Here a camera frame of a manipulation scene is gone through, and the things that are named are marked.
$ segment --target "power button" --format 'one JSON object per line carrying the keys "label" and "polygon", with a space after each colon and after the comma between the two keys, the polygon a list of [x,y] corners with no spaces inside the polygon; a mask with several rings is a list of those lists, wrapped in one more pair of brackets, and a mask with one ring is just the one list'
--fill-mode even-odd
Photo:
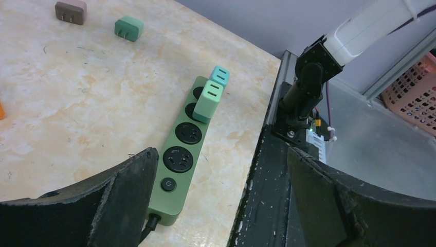
{"label": "power button", "polygon": [[164,178],[160,182],[160,186],[163,190],[170,192],[176,188],[176,181],[172,178]]}

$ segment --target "white tube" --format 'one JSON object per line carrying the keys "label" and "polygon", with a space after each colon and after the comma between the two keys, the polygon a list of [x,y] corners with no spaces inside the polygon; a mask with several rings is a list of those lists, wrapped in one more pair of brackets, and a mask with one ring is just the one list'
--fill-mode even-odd
{"label": "white tube", "polygon": [[324,46],[344,66],[436,0],[376,0],[326,35]]}

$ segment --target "screw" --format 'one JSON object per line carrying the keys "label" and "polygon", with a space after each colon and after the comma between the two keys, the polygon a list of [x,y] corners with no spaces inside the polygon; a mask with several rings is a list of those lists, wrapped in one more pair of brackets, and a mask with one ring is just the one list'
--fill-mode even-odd
{"label": "screw", "polygon": [[294,138],[294,135],[295,135],[295,132],[292,130],[287,133],[287,136],[289,136],[290,138]]}

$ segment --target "gray wall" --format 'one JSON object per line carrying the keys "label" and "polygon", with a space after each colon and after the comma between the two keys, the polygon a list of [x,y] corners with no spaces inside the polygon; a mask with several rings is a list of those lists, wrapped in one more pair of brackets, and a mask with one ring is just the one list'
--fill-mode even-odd
{"label": "gray wall", "polygon": [[[372,0],[177,0],[213,22],[281,57],[301,54]],[[380,40],[349,63],[337,79],[359,92],[436,28],[436,11]]]}

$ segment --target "pink basket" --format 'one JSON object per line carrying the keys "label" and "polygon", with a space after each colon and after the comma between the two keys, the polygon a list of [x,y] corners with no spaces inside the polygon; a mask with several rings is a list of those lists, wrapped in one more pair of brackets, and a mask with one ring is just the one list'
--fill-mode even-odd
{"label": "pink basket", "polygon": [[436,58],[428,53],[382,94],[387,108],[436,136]]}

